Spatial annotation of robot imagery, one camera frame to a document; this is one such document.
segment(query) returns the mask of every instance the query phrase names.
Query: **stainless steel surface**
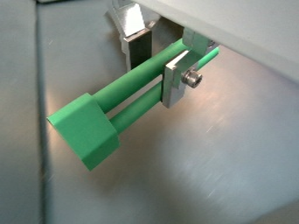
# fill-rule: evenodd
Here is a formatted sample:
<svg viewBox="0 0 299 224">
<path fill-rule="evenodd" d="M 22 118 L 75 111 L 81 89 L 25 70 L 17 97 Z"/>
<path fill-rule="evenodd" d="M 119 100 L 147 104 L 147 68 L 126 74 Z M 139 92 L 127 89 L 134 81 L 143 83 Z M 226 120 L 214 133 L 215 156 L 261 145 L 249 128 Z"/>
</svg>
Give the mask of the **stainless steel surface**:
<svg viewBox="0 0 299 224">
<path fill-rule="evenodd" d="M 135 2 L 299 82 L 299 1 Z"/>
<path fill-rule="evenodd" d="M 189 69 L 182 74 L 182 82 L 186 83 L 191 88 L 197 88 L 202 83 L 202 74 L 194 69 Z"/>
<path fill-rule="evenodd" d="M 35 2 L 0 3 L 0 223 L 38 224 L 41 147 Z"/>
<path fill-rule="evenodd" d="M 299 223 L 299 201 L 283 206 L 271 214 L 265 215 L 253 224 L 297 224 Z"/>
<path fill-rule="evenodd" d="M 51 114 L 117 79 L 126 60 L 102 1 L 39 10 Z M 242 224 L 299 199 L 298 85 L 226 47 L 201 72 L 201 88 L 145 115 L 94 172 L 49 128 L 49 223 Z"/>
</svg>

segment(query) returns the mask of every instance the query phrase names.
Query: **screw head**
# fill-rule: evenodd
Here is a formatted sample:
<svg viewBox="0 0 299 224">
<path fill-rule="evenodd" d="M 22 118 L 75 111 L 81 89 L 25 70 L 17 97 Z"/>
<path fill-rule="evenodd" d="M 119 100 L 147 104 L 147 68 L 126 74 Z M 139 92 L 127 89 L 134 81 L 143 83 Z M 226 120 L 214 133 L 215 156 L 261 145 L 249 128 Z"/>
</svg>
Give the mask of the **screw head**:
<svg viewBox="0 0 299 224">
<path fill-rule="evenodd" d="M 197 88 L 202 83 L 202 74 L 195 69 L 190 69 L 182 77 L 182 82 L 191 88 Z"/>
</svg>

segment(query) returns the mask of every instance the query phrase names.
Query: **brushed metal panel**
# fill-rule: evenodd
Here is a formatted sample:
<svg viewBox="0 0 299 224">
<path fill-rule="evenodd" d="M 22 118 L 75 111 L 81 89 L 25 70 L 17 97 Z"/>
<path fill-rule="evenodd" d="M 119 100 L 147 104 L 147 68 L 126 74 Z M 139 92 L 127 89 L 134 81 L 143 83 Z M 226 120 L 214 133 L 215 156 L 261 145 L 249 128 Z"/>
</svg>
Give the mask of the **brushed metal panel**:
<svg viewBox="0 0 299 224">
<path fill-rule="evenodd" d="M 39 10 L 51 114 L 127 69 L 102 1 Z M 250 223 L 299 199 L 299 87 L 221 50 L 202 86 L 145 115 L 93 172 L 49 127 L 50 223 Z"/>
<path fill-rule="evenodd" d="M 135 0 L 299 82 L 297 0 Z"/>
<path fill-rule="evenodd" d="M 0 3 L 0 223 L 41 223 L 35 3 Z"/>
</svg>

